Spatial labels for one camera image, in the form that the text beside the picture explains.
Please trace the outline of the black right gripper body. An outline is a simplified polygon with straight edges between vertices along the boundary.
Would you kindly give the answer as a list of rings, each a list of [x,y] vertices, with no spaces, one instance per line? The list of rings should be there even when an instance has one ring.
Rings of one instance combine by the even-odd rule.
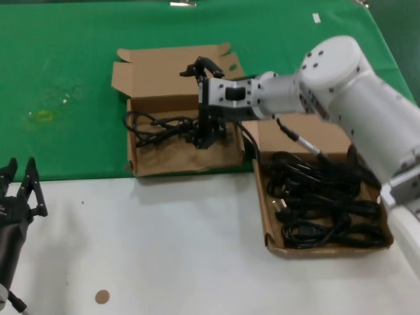
[[[207,77],[198,78],[199,86],[199,114],[209,114],[209,79]]]

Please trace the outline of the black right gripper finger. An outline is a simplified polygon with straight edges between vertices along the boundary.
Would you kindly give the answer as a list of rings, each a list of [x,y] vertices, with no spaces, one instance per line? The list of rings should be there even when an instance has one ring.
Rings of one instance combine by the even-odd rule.
[[[187,65],[187,68],[179,75],[181,77],[195,77],[197,81],[203,81],[207,79],[206,71],[215,78],[221,79],[224,77],[224,71],[211,59],[203,56],[199,56],[193,64]]]
[[[227,135],[226,122],[218,116],[200,113],[195,133],[195,147],[208,149],[216,141],[225,139]]]

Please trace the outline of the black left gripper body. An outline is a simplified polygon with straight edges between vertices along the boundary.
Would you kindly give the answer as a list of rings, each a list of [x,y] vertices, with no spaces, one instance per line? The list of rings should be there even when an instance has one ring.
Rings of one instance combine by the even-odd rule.
[[[27,197],[1,197],[1,229],[14,224],[31,224],[33,222],[32,209],[28,205]]]

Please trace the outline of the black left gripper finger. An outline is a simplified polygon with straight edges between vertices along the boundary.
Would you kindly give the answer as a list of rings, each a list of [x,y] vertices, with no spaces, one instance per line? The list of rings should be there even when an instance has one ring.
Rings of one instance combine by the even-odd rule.
[[[0,197],[6,196],[10,183],[14,180],[17,171],[17,160],[12,157],[9,164],[0,168]]]
[[[24,180],[22,181],[18,191],[18,200],[27,203],[32,192],[35,194],[37,207],[31,209],[31,215],[46,217],[48,215],[48,211],[41,189],[39,173],[34,157],[31,157],[26,165]]]

